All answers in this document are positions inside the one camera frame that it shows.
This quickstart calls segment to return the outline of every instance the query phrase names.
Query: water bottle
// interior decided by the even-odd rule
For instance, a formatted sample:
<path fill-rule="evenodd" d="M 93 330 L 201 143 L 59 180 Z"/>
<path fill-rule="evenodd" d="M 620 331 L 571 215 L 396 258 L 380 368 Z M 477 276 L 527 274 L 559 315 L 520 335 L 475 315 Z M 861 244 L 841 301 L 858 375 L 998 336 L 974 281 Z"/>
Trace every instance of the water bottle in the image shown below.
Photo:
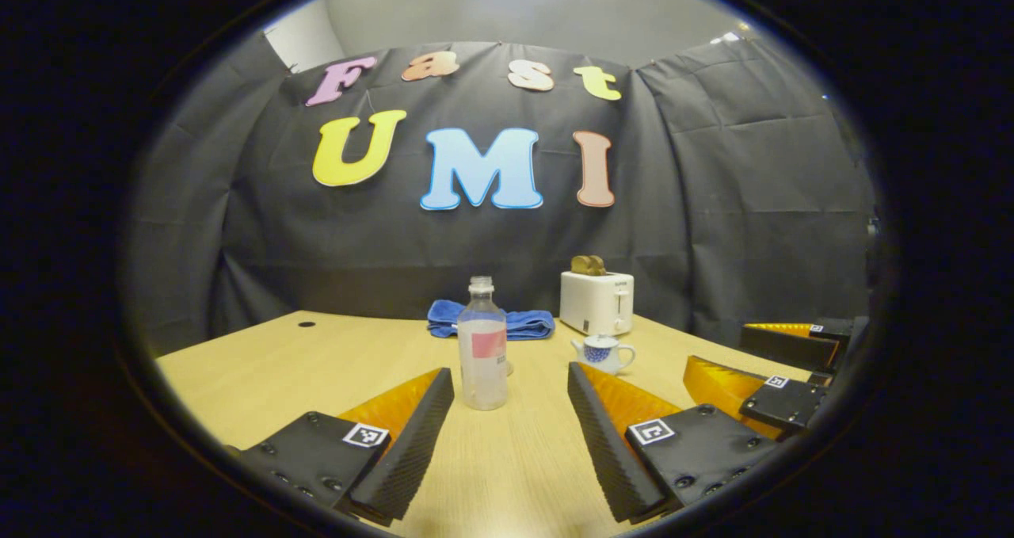
<path fill-rule="evenodd" d="M 457 318 L 464 403 L 496 409 L 507 403 L 507 317 L 493 304 L 493 278 L 474 276 L 472 301 Z"/>

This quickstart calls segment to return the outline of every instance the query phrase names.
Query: teapot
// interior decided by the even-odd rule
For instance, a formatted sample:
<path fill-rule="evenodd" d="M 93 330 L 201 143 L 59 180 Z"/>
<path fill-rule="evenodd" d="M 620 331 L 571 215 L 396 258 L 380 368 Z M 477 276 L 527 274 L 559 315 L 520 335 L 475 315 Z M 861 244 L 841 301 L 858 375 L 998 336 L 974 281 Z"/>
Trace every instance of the teapot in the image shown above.
<path fill-rule="evenodd" d="M 605 333 L 587 336 L 583 343 L 572 339 L 571 343 L 577 351 L 577 361 L 592 366 L 592 368 L 601 369 L 602 372 L 612 373 L 613 376 L 621 369 L 630 366 L 631 362 L 634 362 L 634 358 L 637 357 L 637 351 L 634 350 L 634 347 L 620 343 L 619 339 L 605 335 Z M 622 350 L 631 351 L 631 358 L 627 362 L 620 360 L 620 351 Z"/>

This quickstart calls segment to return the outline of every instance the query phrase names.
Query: letter m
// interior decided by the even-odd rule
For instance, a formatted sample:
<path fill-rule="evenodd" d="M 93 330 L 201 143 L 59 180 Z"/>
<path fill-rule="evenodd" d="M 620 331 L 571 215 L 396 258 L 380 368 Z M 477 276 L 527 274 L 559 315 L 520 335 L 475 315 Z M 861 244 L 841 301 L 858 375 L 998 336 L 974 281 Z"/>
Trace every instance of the letter m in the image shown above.
<path fill-rule="evenodd" d="M 433 173 L 430 193 L 419 202 L 423 209 L 455 209 L 459 205 L 454 176 L 472 206 L 479 207 L 498 174 L 500 187 L 493 195 L 493 206 L 535 209 L 542 205 L 531 170 L 531 148 L 538 140 L 534 131 L 508 128 L 497 135 L 486 155 L 479 153 L 460 128 L 434 130 L 426 140 L 433 144 Z"/>

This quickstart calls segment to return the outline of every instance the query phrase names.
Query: folded towel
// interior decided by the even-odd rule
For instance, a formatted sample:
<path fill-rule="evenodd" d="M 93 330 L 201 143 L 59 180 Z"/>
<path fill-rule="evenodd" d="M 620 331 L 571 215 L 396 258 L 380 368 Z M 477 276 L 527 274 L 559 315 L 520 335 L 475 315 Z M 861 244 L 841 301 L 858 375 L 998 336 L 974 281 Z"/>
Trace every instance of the folded towel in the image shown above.
<path fill-rule="evenodd" d="M 457 317 L 463 310 L 463 304 L 453 300 L 436 300 L 426 315 L 429 320 L 426 328 L 438 338 L 453 336 L 457 333 Z M 556 328 L 553 314 L 548 311 L 500 312 L 507 317 L 507 339 L 548 338 Z"/>

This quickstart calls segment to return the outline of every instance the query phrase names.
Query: white toaster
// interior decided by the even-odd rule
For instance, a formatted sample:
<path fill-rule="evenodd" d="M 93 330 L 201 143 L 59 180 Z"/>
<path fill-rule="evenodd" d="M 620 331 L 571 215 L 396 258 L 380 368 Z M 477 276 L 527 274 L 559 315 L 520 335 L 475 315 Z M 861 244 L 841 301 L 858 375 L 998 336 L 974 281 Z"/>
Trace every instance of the white toaster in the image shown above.
<path fill-rule="evenodd" d="M 615 336 L 634 327 L 634 278 L 631 275 L 560 276 L 560 320 L 587 335 Z"/>

